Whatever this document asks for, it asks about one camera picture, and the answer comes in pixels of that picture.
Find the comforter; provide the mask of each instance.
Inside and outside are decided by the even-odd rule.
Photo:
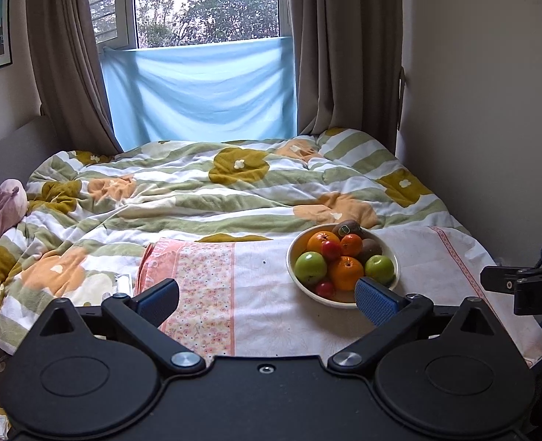
[[[60,152],[32,174],[28,214],[0,240],[0,346],[12,353],[54,297],[98,305],[162,237],[292,239],[355,219],[464,231],[389,151],[355,130],[291,140],[159,141],[116,157]]]

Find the red apple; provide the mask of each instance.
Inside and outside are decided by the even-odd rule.
[[[331,262],[336,260],[341,256],[342,248],[338,242],[333,240],[325,240],[322,242],[322,255],[323,257]]]
[[[331,299],[336,293],[334,285],[332,285],[332,283],[328,282],[327,280],[323,280],[319,284],[317,284],[314,291],[316,292],[316,295],[324,299]]]

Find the wall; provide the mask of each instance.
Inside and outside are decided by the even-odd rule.
[[[26,1],[10,0],[10,39],[13,64],[0,68],[0,139],[39,113],[26,33]]]
[[[493,257],[542,245],[542,0],[404,0],[398,157]]]

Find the orange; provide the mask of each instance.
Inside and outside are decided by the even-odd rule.
[[[352,257],[342,256],[328,265],[328,278],[337,290],[354,290],[357,280],[364,275],[363,264]]]
[[[326,240],[332,240],[337,244],[340,244],[340,239],[336,234],[328,232],[327,230],[322,230],[321,232],[317,232],[310,237],[306,247],[307,251],[322,253],[322,242]]]
[[[345,235],[340,241],[342,255],[356,257],[363,250],[363,239],[356,234]]]

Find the screw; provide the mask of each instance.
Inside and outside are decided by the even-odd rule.
[[[271,374],[275,371],[275,367],[272,365],[262,365],[258,367],[258,371],[263,374]]]
[[[363,357],[355,352],[339,352],[332,359],[339,366],[355,366],[363,361]]]
[[[201,357],[193,352],[178,352],[171,357],[171,363],[181,368],[195,366],[201,361]]]

